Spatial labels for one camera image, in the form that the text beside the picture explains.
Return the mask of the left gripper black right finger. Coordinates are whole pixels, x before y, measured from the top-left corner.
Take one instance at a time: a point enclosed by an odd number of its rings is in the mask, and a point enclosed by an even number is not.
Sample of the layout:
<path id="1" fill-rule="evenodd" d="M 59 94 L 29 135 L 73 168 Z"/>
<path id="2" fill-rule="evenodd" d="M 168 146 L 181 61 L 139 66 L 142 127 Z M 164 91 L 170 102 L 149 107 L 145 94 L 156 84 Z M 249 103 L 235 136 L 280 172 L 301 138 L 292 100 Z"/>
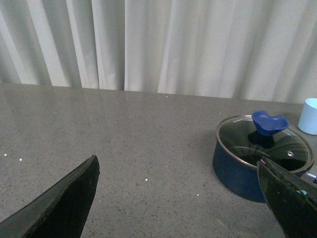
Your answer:
<path id="1" fill-rule="evenodd" d="M 317 182 L 307 182 L 268 158 L 257 162 L 265 202 L 287 238 L 317 236 Z"/>

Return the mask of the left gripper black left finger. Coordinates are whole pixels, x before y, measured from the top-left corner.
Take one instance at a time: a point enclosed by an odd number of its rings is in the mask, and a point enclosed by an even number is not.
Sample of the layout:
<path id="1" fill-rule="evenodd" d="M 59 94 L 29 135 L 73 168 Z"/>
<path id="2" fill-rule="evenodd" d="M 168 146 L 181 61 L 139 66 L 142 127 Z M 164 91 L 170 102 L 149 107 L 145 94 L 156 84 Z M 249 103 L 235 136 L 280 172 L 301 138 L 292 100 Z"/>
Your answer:
<path id="1" fill-rule="evenodd" d="M 96 155 L 80 164 L 0 224 L 2 238 L 79 238 L 92 206 L 100 165 Z"/>

